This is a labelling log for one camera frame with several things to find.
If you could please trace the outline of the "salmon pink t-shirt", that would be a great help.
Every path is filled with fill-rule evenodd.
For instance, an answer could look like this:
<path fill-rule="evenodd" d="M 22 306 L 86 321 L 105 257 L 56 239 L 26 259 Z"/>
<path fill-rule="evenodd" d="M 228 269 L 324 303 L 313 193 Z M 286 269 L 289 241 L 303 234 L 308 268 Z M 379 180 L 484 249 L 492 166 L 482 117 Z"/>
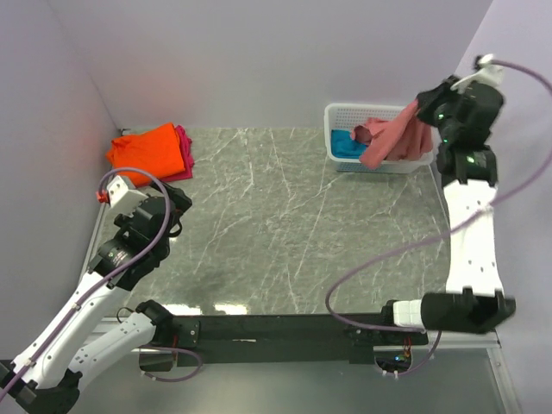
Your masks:
<path fill-rule="evenodd" d="M 433 150 L 430 125 L 420 121 L 417 100 L 409 103 L 390 121 L 370 117 L 357 125 L 351 138 L 367 145 L 359 158 L 361 164 L 374 169 L 383 161 L 416 161 Z"/>

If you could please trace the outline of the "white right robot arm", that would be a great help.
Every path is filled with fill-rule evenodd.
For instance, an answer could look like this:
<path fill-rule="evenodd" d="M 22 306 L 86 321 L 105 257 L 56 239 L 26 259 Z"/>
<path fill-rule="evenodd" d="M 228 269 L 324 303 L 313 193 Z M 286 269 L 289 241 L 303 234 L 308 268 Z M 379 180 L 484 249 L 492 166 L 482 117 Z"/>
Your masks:
<path fill-rule="evenodd" d="M 417 95 L 417 118 L 441 138 L 436 166 L 448 209 L 450 263 L 444 292 L 386 304 L 388 317 L 378 326 L 387 343 L 401 342 L 409 331 L 486 334 L 516 311 L 496 261 L 498 162 L 486 143 L 504 101 L 495 84 L 455 75 Z"/>

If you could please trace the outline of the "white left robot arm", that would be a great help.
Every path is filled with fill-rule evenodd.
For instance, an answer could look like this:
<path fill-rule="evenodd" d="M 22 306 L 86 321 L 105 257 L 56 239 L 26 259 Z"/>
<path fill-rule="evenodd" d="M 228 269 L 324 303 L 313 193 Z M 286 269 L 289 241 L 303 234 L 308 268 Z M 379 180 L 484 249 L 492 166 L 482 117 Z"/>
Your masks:
<path fill-rule="evenodd" d="M 86 339 L 105 312 L 125 298 L 170 253 L 170 239 L 192 201 L 180 189 L 137 195 L 117 214 L 118 231 L 99 246 L 61 311 L 17 357 L 1 363 L 1 395 L 27 413 L 67 413 L 102 371 L 134 348 L 174 345 L 173 314 L 153 300 L 139 304 L 117 327 Z"/>

